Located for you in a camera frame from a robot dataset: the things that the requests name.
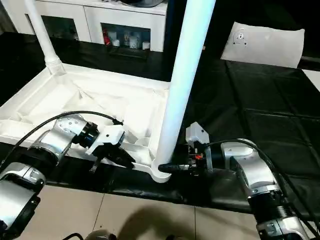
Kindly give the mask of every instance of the white tray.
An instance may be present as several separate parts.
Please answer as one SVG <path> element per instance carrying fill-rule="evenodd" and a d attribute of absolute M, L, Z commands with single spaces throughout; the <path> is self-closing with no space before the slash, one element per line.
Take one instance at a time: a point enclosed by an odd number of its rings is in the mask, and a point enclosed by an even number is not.
<path fill-rule="evenodd" d="M 63 64 L 66 74 L 53 76 L 45 68 L 18 93 L 0 107 L 0 141 L 15 144 L 43 121 L 65 111 L 95 111 L 123 120 L 126 137 L 122 144 L 136 161 L 135 169 L 149 173 L 154 160 L 169 92 L 169 82 L 162 82 L 115 72 Z M 112 121 L 96 115 L 83 117 L 101 131 Z M 23 144 L 29 147 L 46 125 Z M 85 149 L 73 144 L 68 156 L 95 160 Z M 114 164 L 107 159 L 102 161 Z"/>

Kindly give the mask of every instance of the white cabinet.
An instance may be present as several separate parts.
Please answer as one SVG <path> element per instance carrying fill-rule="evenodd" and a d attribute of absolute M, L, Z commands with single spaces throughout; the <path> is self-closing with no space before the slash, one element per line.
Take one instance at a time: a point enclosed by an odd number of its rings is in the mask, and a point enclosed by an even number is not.
<path fill-rule="evenodd" d="M 149 34 L 151 51 L 163 51 L 165 15 L 90 6 L 85 6 L 84 10 L 93 43 L 104 44 L 103 28 L 107 24 L 111 27 L 112 25 L 131 27 L 132 32 L 143 31 L 145 34 Z"/>
<path fill-rule="evenodd" d="M 34 34 L 24 0 L 0 1 L 18 33 Z M 151 51 L 162 52 L 164 49 L 167 2 L 143 8 L 121 1 L 36 0 L 36 7 L 51 37 L 104 44 L 108 31 L 113 32 L 112 36 L 117 35 L 123 47 L 124 33 L 129 33 L 129 36 L 140 38 L 139 48 L 142 42 L 150 42 Z"/>
<path fill-rule="evenodd" d="M 18 33 L 34 34 L 24 0 L 2 0 L 2 4 Z M 36 7 L 50 36 L 68 36 L 67 38 L 74 37 L 80 41 L 91 42 L 82 5 L 36 1 Z"/>

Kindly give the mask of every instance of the white shelf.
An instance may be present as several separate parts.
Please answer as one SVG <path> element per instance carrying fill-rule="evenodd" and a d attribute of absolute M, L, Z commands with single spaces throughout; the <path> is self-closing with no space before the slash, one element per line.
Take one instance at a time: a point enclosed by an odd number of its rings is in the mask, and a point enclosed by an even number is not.
<path fill-rule="evenodd" d="M 133 7 L 123 4 L 120 1 L 117 2 L 103 2 L 102 0 L 42 0 L 43 2 L 53 2 L 62 4 L 82 5 L 88 7 L 115 9 L 130 12 L 138 12 L 145 14 L 155 14 L 165 16 L 167 13 L 168 2 L 162 2 L 155 7 Z"/>

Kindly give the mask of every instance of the silver robot arm segment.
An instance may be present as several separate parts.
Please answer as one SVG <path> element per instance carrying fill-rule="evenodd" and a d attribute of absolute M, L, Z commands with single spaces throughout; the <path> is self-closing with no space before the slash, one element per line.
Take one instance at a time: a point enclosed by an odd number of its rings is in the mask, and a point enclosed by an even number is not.
<path fill-rule="evenodd" d="M 227 168 L 235 163 L 237 176 L 257 221 L 256 229 L 260 238 L 309 240 L 300 220 L 291 211 L 272 171 L 258 152 L 239 142 L 222 143 L 221 150 Z"/>
<path fill-rule="evenodd" d="M 99 133 L 96 124 L 79 114 L 57 119 L 51 130 L 44 132 L 0 172 L 0 240 L 15 239 L 23 232 L 40 203 L 38 194 L 46 179 L 72 143 L 97 157 L 92 173 L 104 157 L 133 168 L 134 159 L 120 148 L 124 136 L 122 125 L 106 126 Z"/>

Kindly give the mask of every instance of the white paper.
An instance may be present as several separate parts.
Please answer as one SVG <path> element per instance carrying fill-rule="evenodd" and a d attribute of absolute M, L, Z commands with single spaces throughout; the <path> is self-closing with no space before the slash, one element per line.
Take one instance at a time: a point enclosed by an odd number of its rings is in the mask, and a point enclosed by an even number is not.
<path fill-rule="evenodd" d="M 297 68 L 305 30 L 278 30 L 234 22 L 221 59 Z"/>

